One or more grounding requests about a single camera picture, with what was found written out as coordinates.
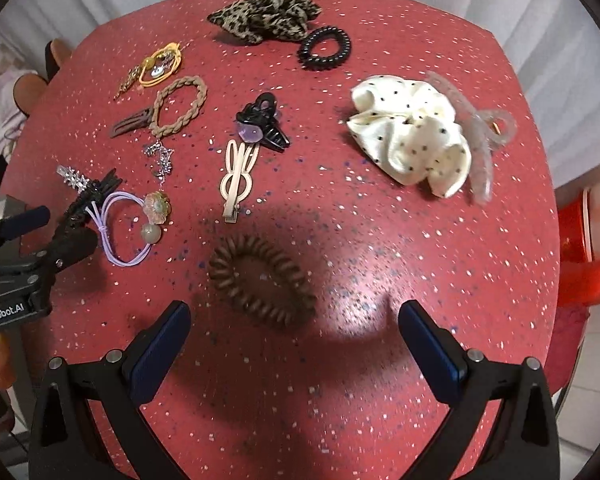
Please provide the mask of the left human hand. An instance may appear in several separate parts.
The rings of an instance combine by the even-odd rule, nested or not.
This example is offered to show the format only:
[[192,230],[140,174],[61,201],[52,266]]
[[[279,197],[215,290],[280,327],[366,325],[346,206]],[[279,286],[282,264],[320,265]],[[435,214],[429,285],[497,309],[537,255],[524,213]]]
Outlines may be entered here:
[[17,380],[12,366],[12,345],[6,333],[0,333],[0,390],[6,391]]

